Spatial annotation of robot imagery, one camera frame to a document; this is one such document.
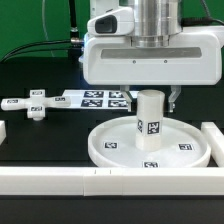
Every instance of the white plate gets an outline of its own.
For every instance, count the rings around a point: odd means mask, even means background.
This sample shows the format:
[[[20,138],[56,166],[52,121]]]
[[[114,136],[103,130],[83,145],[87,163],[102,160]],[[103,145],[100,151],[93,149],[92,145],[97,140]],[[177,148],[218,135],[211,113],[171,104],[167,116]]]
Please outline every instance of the white plate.
[[[107,121],[89,135],[88,151],[99,167],[206,167],[211,148],[201,131],[186,123],[164,118],[162,146],[156,152],[135,146],[136,116]]]

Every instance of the white bracket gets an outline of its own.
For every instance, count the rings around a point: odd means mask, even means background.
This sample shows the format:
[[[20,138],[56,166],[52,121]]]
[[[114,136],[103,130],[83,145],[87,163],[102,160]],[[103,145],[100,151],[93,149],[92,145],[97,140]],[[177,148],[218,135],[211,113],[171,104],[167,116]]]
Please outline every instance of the white bracket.
[[[172,93],[169,97],[169,112],[173,113],[173,110],[175,108],[175,101],[181,93],[181,86],[171,86],[171,91]]]
[[[0,145],[6,138],[5,122],[0,121]]]
[[[45,108],[64,108],[71,105],[70,97],[57,96],[57,97],[45,97],[45,90],[31,90],[30,98],[21,99],[3,99],[2,110],[21,110],[27,109],[27,117],[33,118],[35,121],[43,120],[45,115]]]

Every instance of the cable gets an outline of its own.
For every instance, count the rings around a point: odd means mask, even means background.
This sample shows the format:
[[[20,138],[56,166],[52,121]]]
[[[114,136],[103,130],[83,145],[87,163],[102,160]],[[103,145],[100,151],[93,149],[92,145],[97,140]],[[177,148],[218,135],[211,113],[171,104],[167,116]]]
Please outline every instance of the cable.
[[[46,25],[46,1],[42,0],[42,26],[44,31],[44,36],[46,41],[49,41],[49,36],[47,32],[47,25]]]
[[[80,49],[80,48],[52,48],[52,49],[37,49],[37,50],[29,50],[29,51],[22,51],[22,52],[17,52],[14,54],[9,55],[8,57],[4,57],[4,59],[2,59],[0,61],[1,64],[3,64],[5,61],[7,61],[9,58],[20,55],[20,54],[27,54],[27,53],[34,53],[34,52],[44,52],[44,51],[67,51],[70,49]]]
[[[204,8],[204,11],[206,13],[206,16],[207,17],[211,17],[211,13],[210,13],[210,10],[209,10],[209,7],[208,7],[206,1],[205,0],[200,0],[200,1],[201,1],[202,7]]]
[[[213,19],[213,22],[214,22],[214,23],[218,23],[218,24],[224,26],[224,21],[222,21],[222,20],[219,20],[219,19]]]
[[[211,17],[184,18],[184,19],[182,19],[181,25],[183,27],[186,27],[186,26],[199,26],[199,25],[201,25],[201,26],[209,26],[209,25],[211,25],[213,23],[218,23],[218,24],[224,26],[224,22],[223,21],[218,20],[218,19],[213,19]]]
[[[31,43],[31,44],[26,44],[23,45],[21,47],[18,47],[12,51],[10,51],[9,53],[7,53],[1,61],[4,61],[5,58],[7,58],[9,55],[17,53],[21,50],[27,49],[27,48],[31,48],[31,47],[37,47],[37,46],[48,46],[48,45],[57,45],[57,44],[70,44],[71,40],[55,40],[55,41],[43,41],[43,42],[36,42],[36,43]]]
[[[211,25],[213,23],[218,23],[218,24],[224,26],[224,21],[212,18],[210,10],[209,10],[209,7],[208,7],[208,5],[206,3],[206,0],[200,0],[200,2],[201,2],[201,5],[203,6],[203,8],[205,10],[206,17],[184,18],[181,21],[181,25],[183,27],[186,27],[186,26],[199,26],[199,25],[209,26],[209,25]]]

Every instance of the white block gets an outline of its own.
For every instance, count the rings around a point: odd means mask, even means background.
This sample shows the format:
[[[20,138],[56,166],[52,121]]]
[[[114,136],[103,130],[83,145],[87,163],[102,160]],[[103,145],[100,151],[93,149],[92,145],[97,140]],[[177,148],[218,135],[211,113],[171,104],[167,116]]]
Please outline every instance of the white block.
[[[224,167],[224,135],[213,122],[202,123],[201,131],[212,148],[212,157],[219,167]]]
[[[0,195],[83,195],[83,171],[74,168],[1,167]]]
[[[84,195],[122,195],[122,170],[88,170],[84,175]]]

